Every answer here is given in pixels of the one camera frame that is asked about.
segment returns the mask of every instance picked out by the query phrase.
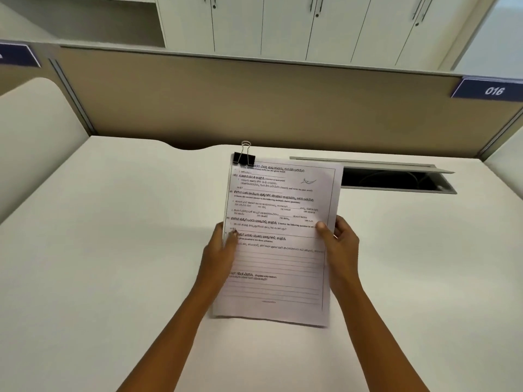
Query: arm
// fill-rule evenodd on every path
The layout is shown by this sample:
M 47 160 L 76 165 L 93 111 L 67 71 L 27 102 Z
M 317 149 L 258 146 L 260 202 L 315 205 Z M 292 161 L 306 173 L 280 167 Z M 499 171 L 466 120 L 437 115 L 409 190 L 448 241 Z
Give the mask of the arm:
M 370 392 L 428 392 L 363 291 L 358 276 L 359 239 L 354 231 L 340 216 L 334 234 L 324 223 L 316 228 L 327 249 L 330 288 L 342 309 Z
M 172 392 L 176 387 L 198 326 L 231 272 L 238 233 L 229 234 L 222 248 L 222 228 L 216 225 L 203 250 L 193 289 L 118 392 Z

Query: blue sign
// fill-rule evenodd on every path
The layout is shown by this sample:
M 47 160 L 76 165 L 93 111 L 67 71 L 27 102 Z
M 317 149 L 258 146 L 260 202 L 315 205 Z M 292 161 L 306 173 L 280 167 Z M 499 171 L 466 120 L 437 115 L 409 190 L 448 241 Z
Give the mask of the blue sign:
M 523 102 L 523 82 L 500 78 L 464 77 L 452 97 Z
M 6 43 L 0 43 L 0 65 L 42 67 L 29 45 Z

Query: black binder clip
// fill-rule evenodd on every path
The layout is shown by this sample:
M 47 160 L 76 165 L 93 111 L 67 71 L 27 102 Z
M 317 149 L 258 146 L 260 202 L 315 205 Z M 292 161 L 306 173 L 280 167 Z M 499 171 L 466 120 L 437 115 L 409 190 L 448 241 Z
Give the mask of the black binder clip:
M 242 142 L 242 152 L 235 152 L 234 156 L 232 157 L 232 163 L 233 164 L 240 164 L 243 166 L 254 166 L 254 159 L 256 158 L 254 155 L 249 155 L 249 148 L 251 146 L 251 142 L 248 142 L 244 140 Z M 247 153 L 244 154 L 243 150 L 247 147 Z

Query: cabinet door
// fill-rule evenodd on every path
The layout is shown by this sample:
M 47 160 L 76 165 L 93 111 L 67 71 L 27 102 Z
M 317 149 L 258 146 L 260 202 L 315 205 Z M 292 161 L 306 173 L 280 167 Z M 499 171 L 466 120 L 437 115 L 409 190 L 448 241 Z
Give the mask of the cabinet door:
M 371 0 L 352 64 L 394 67 L 422 1 Z
M 212 0 L 216 53 L 259 57 L 262 19 L 263 0 Z
M 318 0 L 307 60 L 350 64 L 369 1 Z
M 305 60 L 317 0 L 264 0 L 261 56 Z
M 211 0 L 157 0 L 165 47 L 176 52 L 213 54 Z
M 478 0 L 424 0 L 396 66 L 435 71 Z

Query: question paper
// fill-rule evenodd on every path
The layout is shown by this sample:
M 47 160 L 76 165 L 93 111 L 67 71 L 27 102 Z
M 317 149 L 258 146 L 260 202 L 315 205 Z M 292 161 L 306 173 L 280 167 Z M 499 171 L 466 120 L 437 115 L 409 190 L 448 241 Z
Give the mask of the question paper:
M 318 221 L 334 230 L 341 164 L 256 158 L 232 164 L 224 241 L 236 228 L 232 271 L 214 316 L 329 325 L 330 287 Z

